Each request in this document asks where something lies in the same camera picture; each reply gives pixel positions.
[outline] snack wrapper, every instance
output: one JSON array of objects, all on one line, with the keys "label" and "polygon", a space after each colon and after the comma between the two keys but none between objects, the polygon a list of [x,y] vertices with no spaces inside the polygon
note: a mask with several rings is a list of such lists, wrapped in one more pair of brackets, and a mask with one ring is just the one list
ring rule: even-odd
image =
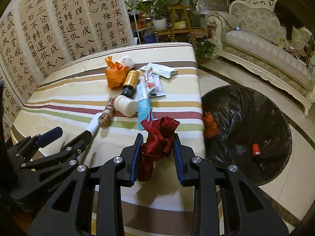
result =
[{"label": "snack wrapper", "polygon": [[125,82],[129,66],[124,66],[119,62],[113,62],[112,56],[105,58],[108,68],[105,69],[107,83],[109,88],[119,87]]},{"label": "snack wrapper", "polygon": [[143,76],[146,93],[149,95],[149,97],[160,97],[165,95],[160,83],[160,76],[153,74],[152,67],[149,67],[144,72]]},{"label": "snack wrapper", "polygon": [[155,75],[159,75],[167,79],[178,74],[178,71],[176,71],[174,68],[155,63],[148,63],[146,66],[141,67],[140,70],[146,71],[150,67],[152,67],[152,71]]}]

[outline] stripe pattern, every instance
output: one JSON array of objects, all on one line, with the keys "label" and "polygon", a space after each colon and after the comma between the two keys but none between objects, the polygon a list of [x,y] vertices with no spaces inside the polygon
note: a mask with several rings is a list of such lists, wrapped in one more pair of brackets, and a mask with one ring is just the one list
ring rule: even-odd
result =
[{"label": "stripe pattern", "polygon": [[[176,132],[182,144],[192,147],[196,155],[204,157],[202,106],[192,46],[179,43],[138,45],[106,54],[109,55],[113,56],[113,60],[129,55],[136,61],[136,68],[155,62],[178,71],[178,75],[171,79],[161,78],[166,96],[150,99],[153,116],[156,119],[169,116],[178,120],[180,125]],[[84,131],[94,114],[104,110],[110,97],[121,92],[121,89],[109,89],[107,86],[104,73],[106,56],[98,53],[88,59],[74,61],[48,77],[17,116],[11,129],[13,139],[18,141],[21,137],[43,134],[60,126],[63,136],[41,149],[37,154],[41,157],[57,153],[63,143]],[[143,72],[140,73],[140,81],[143,81]],[[146,140],[147,132],[139,131],[137,123],[137,115],[128,118],[116,111],[110,125],[99,129],[86,154],[89,166],[103,165],[119,155],[124,147],[134,143],[139,132]],[[187,222],[192,219],[193,188],[183,188],[179,184],[172,158],[156,162],[148,182],[136,182],[132,188],[122,187],[121,195],[127,233],[141,236],[190,235],[191,224]],[[157,226],[144,228],[144,214],[151,214],[147,217],[151,225],[170,226],[159,226],[159,230]],[[170,228],[170,218],[176,220],[177,232]]]}]

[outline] red fabric bow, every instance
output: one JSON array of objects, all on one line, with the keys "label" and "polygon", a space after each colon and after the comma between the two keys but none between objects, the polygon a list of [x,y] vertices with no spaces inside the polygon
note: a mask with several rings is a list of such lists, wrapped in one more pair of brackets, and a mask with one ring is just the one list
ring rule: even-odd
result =
[{"label": "red fabric bow", "polygon": [[148,181],[153,172],[153,162],[169,157],[174,146],[174,133],[179,121],[168,116],[158,120],[142,120],[141,125],[149,133],[146,143],[143,144],[138,172],[139,181]]}]

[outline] ornate white sofa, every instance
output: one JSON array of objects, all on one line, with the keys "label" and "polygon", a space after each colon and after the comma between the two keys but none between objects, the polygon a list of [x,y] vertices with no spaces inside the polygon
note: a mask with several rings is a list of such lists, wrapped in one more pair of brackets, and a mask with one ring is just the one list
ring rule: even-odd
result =
[{"label": "ornate white sofa", "polygon": [[206,22],[216,25],[212,41],[216,44],[215,56],[222,56],[241,64],[251,72],[287,91],[304,107],[308,115],[315,102],[315,56],[309,65],[271,42],[285,48],[293,47],[300,53],[308,46],[311,32],[305,27],[293,27],[292,40],[286,39],[286,28],[273,12],[276,0],[236,0],[229,13],[208,11]]}]

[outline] black garbage bag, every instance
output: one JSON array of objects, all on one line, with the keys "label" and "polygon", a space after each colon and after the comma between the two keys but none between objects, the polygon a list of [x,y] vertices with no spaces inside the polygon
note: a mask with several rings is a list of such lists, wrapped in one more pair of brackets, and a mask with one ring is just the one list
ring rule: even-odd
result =
[{"label": "black garbage bag", "polygon": [[[202,97],[204,112],[211,112],[219,134],[205,139],[206,159],[226,168],[235,164],[257,186],[276,178],[292,151],[288,122],[280,109],[253,89],[230,85]],[[252,145],[258,144],[261,161],[253,161]]]}]

